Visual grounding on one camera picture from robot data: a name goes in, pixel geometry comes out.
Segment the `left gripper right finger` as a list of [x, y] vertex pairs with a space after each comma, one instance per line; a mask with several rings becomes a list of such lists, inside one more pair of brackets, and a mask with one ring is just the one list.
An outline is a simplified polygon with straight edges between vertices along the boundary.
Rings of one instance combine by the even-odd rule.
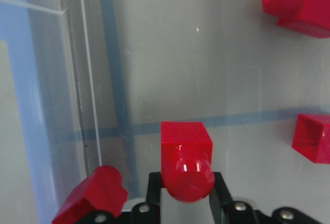
[[224, 219], [225, 208], [233, 201], [220, 172], [214, 172], [214, 187], [209, 194], [209, 206], [213, 219]]

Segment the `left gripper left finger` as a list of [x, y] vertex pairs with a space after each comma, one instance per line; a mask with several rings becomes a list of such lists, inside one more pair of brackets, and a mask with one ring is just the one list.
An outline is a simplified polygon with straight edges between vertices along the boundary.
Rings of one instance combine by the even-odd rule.
[[160, 207], [162, 189], [161, 173], [151, 172], [148, 177], [146, 202], [148, 204]]

